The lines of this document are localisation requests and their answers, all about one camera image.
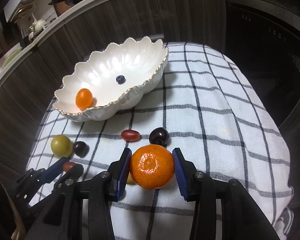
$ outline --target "metal bolt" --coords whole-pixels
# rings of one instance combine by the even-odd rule
[[[237,179],[231,179],[231,180],[230,180],[230,183],[231,183],[233,186],[239,185],[239,181],[238,181]]]
[[[196,176],[197,178],[202,178],[202,177],[204,176],[204,173],[203,173],[202,171],[197,171],[197,172],[195,173],[195,176]]]
[[[74,180],[73,180],[73,179],[67,179],[66,182],[65,182],[65,184],[66,184],[67,186],[70,186],[70,185],[72,185],[73,183],[74,183]]]
[[[100,173],[100,176],[103,177],[103,178],[106,178],[106,177],[108,177],[109,175],[110,175],[110,173],[107,172],[107,171],[103,171],[103,172]]]

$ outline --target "table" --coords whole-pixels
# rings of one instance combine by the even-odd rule
[[[258,203],[281,239],[292,224],[287,208],[290,156],[274,121],[238,67],[225,55],[195,43],[169,43],[169,61],[159,85],[137,106],[106,121],[72,122],[52,109],[42,119],[28,168],[48,168],[53,136],[82,140],[90,150],[81,163],[82,180],[106,170],[124,147],[132,152],[149,144],[150,132],[165,127],[171,136],[167,149],[180,147],[186,160],[214,179],[238,179]],[[121,132],[134,129],[141,140],[125,142]],[[44,185],[31,205],[50,194]],[[87,235],[87,203],[83,208],[83,236]],[[217,200],[217,239],[221,239],[221,206]],[[189,238],[194,203],[180,196],[175,177],[164,188],[146,190],[127,185],[125,198],[111,205],[116,239]]]

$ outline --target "green fruit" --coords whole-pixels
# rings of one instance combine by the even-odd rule
[[[57,158],[69,158],[72,154],[72,142],[65,135],[56,135],[51,141],[51,150]]]

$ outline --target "small orange fruit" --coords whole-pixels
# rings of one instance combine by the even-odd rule
[[[80,108],[80,110],[87,109],[92,106],[93,102],[93,96],[89,89],[82,88],[77,93],[77,96],[75,97],[75,104],[77,107]]]
[[[131,157],[130,173],[134,182],[143,188],[161,188],[167,185],[173,176],[173,156],[160,145],[143,146]]]

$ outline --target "scalloped bowl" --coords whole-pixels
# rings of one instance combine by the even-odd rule
[[[105,51],[94,51],[86,62],[78,62],[74,73],[65,76],[63,87],[55,91],[57,102],[52,106],[66,118],[84,122],[106,120],[117,111],[134,107],[142,96],[153,90],[168,62],[168,48],[162,40],[152,43],[128,38],[121,45],[111,43]],[[119,85],[116,77],[125,76]],[[75,97],[81,88],[91,91],[93,107],[81,111]]]

